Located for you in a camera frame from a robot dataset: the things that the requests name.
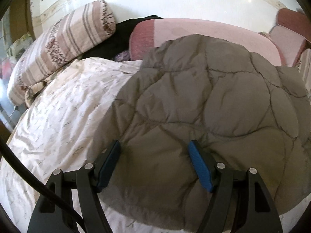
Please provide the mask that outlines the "olive quilted hooded coat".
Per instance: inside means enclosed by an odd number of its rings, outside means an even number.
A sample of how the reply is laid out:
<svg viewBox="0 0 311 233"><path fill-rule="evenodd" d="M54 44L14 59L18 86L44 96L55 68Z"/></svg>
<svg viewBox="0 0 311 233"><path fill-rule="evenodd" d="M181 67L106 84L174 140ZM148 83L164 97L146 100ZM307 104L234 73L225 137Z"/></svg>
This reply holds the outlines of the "olive quilted hooded coat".
<svg viewBox="0 0 311 233"><path fill-rule="evenodd" d="M299 72L223 39L154 48L101 120L93 145L122 153L109 208L138 222L197 230L209 205L187 147L197 140L231 169L256 168L279 214L310 194L310 103Z"/></svg>

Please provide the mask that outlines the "white patterned bed quilt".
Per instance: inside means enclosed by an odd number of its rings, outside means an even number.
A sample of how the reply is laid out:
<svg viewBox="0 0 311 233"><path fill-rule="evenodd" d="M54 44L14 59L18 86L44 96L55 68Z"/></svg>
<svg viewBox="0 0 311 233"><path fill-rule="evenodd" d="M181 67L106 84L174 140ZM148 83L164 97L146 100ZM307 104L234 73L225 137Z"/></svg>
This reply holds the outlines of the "white patterned bed quilt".
<svg viewBox="0 0 311 233"><path fill-rule="evenodd" d="M18 121L8 146L40 181L46 183L56 168L76 170L91 152L92 139L120 88L135 74L142 60L114 62L102 58L77 59L58 74ZM1 160L1 204L20 232L28 224L39 198L4 160ZM280 216L284 232L298 222L310 194ZM132 220L102 201L113 232L187 232L167 230Z"/></svg>

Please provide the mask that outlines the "striped floral cushion right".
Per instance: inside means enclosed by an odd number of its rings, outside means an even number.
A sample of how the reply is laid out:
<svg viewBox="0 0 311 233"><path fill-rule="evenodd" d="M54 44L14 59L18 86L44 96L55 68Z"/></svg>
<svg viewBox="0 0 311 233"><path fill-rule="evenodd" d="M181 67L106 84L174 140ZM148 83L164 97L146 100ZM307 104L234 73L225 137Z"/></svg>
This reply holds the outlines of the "striped floral cushion right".
<svg viewBox="0 0 311 233"><path fill-rule="evenodd" d="M310 62L311 62L311 49L305 49L301 56L299 57L296 67L298 68L304 85L307 89L307 91L310 93L310 87L311 87L311 67L310 67Z"/></svg>

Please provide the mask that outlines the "pink cushion corner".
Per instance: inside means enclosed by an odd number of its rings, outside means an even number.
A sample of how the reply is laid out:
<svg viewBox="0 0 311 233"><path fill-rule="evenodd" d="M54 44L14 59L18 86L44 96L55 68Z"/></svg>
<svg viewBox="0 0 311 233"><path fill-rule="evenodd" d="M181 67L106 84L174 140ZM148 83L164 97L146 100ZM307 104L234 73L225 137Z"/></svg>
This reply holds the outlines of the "pink cushion corner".
<svg viewBox="0 0 311 233"><path fill-rule="evenodd" d="M270 31L270 37L280 52L283 65L296 65L302 52L306 49L307 41L300 34L283 26L275 26Z"/></svg>

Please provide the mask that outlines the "striped floral pillow left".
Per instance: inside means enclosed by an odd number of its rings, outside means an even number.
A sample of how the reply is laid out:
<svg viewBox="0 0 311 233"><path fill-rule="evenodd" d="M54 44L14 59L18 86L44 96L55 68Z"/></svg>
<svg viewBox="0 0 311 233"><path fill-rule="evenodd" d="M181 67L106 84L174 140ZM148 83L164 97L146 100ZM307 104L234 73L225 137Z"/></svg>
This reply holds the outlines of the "striped floral pillow left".
<svg viewBox="0 0 311 233"><path fill-rule="evenodd" d="M10 102L25 102L26 91L62 66L111 37L116 29L113 13L104 0L73 10L43 32L21 55L7 87Z"/></svg>

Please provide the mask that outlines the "pink red cushion upper right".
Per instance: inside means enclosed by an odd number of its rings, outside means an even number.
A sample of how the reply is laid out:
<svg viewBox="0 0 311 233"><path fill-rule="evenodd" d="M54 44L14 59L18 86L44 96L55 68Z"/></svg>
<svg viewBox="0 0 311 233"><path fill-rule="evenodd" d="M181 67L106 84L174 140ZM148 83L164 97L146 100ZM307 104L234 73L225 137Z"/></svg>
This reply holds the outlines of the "pink red cushion upper right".
<svg viewBox="0 0 311 233"><path fill-rule="evenodd" d="M280 9L276 16L276 24L296 32L308 42L311 40L310 20L304 14L289 9Z"/></svg>

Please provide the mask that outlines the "black garment behind bolster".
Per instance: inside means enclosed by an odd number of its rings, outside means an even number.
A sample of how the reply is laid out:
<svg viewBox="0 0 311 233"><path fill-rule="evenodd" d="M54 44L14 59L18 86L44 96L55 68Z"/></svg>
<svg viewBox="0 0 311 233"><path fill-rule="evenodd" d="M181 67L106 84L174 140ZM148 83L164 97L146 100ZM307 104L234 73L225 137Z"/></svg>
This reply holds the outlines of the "black garment behind bolster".
<svg viewBox="0 0 311 233"><path fill-rule="evenodd" d="M102 43L96 45L81 55L81 59L100 57L113 60L119 53L129 49L129 39L134 28L141 22L149 19L161 19L157 15L141 18L132 18L116 24L114 34Z"/></svg>

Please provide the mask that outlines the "pink bolster cushion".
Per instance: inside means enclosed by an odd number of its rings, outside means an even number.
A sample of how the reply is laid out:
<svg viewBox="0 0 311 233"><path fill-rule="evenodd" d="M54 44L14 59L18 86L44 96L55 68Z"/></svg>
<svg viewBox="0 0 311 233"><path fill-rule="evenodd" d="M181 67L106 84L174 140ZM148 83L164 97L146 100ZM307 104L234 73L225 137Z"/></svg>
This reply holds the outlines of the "pink bolster cushion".
<svg viewBox="0 0 311 233"><path fill-rule="evenodd" d="M277 46L263 33L245 28L200 19L164 18L148 19L138 23L131 33L129 54L131 60L141 60L148 52L166 41L199 34L242 45L256 52L274 66L282 66L284 58Z"/></svg>

